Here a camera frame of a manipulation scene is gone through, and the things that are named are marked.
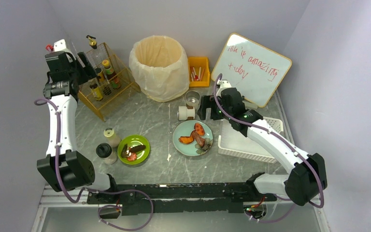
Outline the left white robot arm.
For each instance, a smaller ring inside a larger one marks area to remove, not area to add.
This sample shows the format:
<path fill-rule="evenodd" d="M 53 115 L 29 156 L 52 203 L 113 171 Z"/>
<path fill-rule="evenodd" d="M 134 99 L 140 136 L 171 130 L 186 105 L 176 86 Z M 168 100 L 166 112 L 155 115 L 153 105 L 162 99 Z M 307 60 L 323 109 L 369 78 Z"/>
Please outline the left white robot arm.
<path fill-rule="evenodd" d="M 74 56 L 69 49 L 45 55 L 49 67 L 43 98 L 37 105 L 47 105 L 50 115 L 49 143 L 45 158 L 37 160 L 37 170 L 56 192 L 83 187 L 109 190 L 113 178 L 94 170 L 92 162 L 78 152 L 75 112 L 79 85 L 95 76 L 84 53 Z"/>

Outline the small yellow label bottle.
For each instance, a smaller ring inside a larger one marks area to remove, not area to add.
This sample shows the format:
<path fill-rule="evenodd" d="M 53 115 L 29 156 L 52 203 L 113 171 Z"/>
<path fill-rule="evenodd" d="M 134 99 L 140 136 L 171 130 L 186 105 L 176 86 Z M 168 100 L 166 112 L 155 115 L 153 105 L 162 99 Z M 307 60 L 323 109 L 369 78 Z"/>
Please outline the small yellow label bottle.
<path fill-rule="evenodd" d="M 90 87 L 92 95 L 93 95 L 93 97 L 95 98 L 96 101 L 103 100 L 103 95 L 101 93 L 100 87 L 98 86 L 98 84 L 96 82 L 91 82 L 89 87 Z"/>

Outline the tall yellow label spice jar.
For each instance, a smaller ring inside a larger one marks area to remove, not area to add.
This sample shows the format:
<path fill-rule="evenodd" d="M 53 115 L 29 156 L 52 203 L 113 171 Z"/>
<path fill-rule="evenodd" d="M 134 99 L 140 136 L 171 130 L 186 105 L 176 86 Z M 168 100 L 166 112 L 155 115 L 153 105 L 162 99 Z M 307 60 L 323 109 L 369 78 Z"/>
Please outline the tall yellow label spice jar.
<path fill-rule="evenodd" d="M 106 78 L 103 74 L 102 69 L 101 68 L 96 68 L 95 71 L 96 71 L 96 74 L 97 74 L 97 80 L 100 84 L 100 88 L 101 88 L 103 94 L 106 95 L 106 96 L 111 95 L 112 91 L 109 87 L 109 84 L 106 81 Z"/>

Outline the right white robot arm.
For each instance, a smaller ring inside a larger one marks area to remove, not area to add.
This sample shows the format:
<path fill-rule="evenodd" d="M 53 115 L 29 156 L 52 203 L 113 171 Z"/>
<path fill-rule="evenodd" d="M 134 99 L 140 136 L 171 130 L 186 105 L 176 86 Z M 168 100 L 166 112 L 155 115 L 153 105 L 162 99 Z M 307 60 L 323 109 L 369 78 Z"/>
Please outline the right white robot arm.
<path fill-rule="evenodd" d="M 200 119 L 206 118 L 207 109 L 211 110 L 212 120 L 228 121 L 235 131 L 264 148 L 286 170 L 286 175 L 258 174 L 253 180 L 257 192 L 283 195 L 300 206 L 309 203 L 323 208 L 323 191 L 328 181 L 325 160 L 320 154 L 311 155 L 281 136 L 260 113 L 245 107 L 242 95 L 234 87 L 203 95 L 197 112 Z"/>

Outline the cream lid shaker jar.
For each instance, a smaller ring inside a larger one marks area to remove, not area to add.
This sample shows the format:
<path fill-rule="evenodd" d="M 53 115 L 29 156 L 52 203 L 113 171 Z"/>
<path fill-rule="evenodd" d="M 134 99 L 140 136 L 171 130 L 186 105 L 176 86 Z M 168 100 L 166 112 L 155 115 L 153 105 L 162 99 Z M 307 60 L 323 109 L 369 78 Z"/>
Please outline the cream lid shaker jar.
<path fill-rule="evenodd" d="M 121 138 L 116 134 L 113 128 L 106 128 L 103 132 L 103 135 L 111 148 L 117 148 L 119 146 Z"/>

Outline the red cap sauce bottle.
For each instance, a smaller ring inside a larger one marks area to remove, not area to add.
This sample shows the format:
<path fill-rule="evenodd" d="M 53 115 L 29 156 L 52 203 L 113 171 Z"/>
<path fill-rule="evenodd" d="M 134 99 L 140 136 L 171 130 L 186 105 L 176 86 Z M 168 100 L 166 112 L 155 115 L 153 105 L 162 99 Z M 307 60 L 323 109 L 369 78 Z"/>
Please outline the red cap sauce bottle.
<path fill-rule="evenodd" d="M 102 65 L 104 67 L 105 75 L 108 78 L 111 86 L 113 89 L 120 89 L 121 84 L 119 82 L 118 77 L 116 76 L 116 72 L 114 68 L 112 67 L 111 62 L 108 59 L 105 59 L 102 61 Z"/>

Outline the clear oil dispenser bottle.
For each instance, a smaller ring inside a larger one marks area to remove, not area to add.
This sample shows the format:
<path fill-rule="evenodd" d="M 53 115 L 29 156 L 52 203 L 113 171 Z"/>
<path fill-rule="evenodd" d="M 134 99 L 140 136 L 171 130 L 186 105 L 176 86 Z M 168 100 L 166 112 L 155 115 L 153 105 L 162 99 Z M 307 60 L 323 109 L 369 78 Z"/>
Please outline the clear oil dispenser bottle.
<path fill-rule="evenodd" d="M 87 35 L 86 38 L 89 40 L 89 45 L 91 47 L 91 51 L 89 52 L 89 55 L 93 59 L 93 63 L 94 63 L 93 66 L 103 69 L 103 64 L 102 64 L 103 52 L 101 50 L 101 47 L 98 45 L 96 37 Z"/>

